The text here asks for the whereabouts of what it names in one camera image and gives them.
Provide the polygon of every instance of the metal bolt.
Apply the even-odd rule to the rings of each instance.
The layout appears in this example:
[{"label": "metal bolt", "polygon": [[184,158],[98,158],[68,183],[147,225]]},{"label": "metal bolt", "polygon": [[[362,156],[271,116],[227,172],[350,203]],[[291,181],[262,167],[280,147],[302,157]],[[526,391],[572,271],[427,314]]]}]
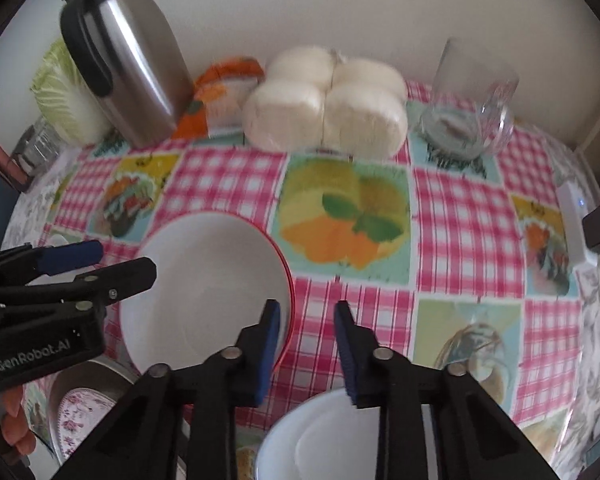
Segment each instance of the metal bolt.
[{"label": "metal bolt", "polygon": [[220,355],[225,359],[237,359],[242,355],[242,350],[237,346],[228,346],[220,352]]},{"label": "metal bolt", "polygon": [[160,377],[164,377],[167,373],[169,373],[169,365],[166,365],[164,363],[158,363],[152,365],[147,371],[149,372],[149,375],[151,375],[151,377],[158,379]]},{"label": "metal bolt", "polygon": [[462,363],[451,363],[446,367],[446,371],[453,376],[462,377],[466,373],[466,367]]},{"label": "metal bolt", "polygon": [[78,303],[75,304],[75,309],[85,311],[89,310],[92,306],[93,303],[91,303],[91,301],[78,301]]},{"label": "metal bolt", "polygon": [[394,356],[394,351],[386,346],[379,346],[374,350],[374,357],[381,361],[388,361]]}]

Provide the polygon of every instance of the table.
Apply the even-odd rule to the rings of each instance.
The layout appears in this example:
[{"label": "table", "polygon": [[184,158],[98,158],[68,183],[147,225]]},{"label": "table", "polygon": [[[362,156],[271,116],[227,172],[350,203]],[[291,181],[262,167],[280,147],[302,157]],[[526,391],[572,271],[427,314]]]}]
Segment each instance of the table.
[{"label": "table", "polygon": [[[429,88],[408,89],[414,124]],[[238,422],[266,430],[342,386],[329,320],[346,299],[381,344],[416,363],[440,367],[467,359],[467,345],[488,348],[496,365],[476,360],[483,386],[558,474],[574,478],[600,411],[600,262],[581,274],[564,268],[555,188],[573,180],[594,200],[573,153],[528,124],[471,165],[413,132],[382,164],[243,144],[114,142],[65,153],[18,201],[3,247],[56,233],[96,238],[109,265],[187,212],[236,213],[279,244],[297,305],[269,396]],[[107,354],[132,368],[117,305],[105,330]]]}]

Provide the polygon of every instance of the metal bowl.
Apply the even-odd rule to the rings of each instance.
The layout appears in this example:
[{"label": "metal bowl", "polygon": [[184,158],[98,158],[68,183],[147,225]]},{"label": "metal bowl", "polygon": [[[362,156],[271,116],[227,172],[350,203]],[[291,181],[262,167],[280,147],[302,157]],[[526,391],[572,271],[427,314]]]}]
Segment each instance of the metal bowl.
[{"label": "metal bowl", "polygon": [[48,396],[46,420],[60,463],[64,462],[58,431],[58,407],[62,398],[74,388],[91,388],[118,402],[137,380],[137,375],[104,356],[62,370],[56,376]]}]

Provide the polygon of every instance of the marble pattern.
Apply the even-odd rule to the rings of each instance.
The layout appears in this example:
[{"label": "marble pattern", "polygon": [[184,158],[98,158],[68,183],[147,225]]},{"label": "marble pattern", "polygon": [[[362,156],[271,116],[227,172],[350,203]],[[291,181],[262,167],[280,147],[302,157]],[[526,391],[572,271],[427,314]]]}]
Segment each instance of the marble pattern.
[{"label": "marble pattern", "polygon": [[[578,157],[558,140],[539,130],[535,133],[542,136],[551,158],[556,186],[571,180],[583,189],[590,207],[599,203],[599,190],[589,186],[588,170],[581,165]],[[51,170],[21,195],[2,242],[3,249],[25,242],[38,243],[56,190],[78,154],[79,150],[64,152]],[[567,427],[551,460],[552,467],[562,480],[574,480],[582,469],[583,452],[591,442],[592,430],[600,413],[600,257],[598,267],[580,273],[578,281],[584,303],[578,385]]]}]

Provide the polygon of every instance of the human hand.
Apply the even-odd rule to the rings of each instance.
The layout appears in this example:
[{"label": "human hand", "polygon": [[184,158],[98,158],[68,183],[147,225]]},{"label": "human hand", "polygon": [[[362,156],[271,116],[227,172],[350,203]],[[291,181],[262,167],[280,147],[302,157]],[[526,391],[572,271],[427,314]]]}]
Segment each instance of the human hand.
[{"label": "human hand", "polygon": [[7,413],[2,418],[0,426],[6,443],[14,447],[20,455],[29,455],[36,449],[36,436],[29,429],[21,405],[23,394],[22,386],[16,386],[2,393],[2,402]]}]

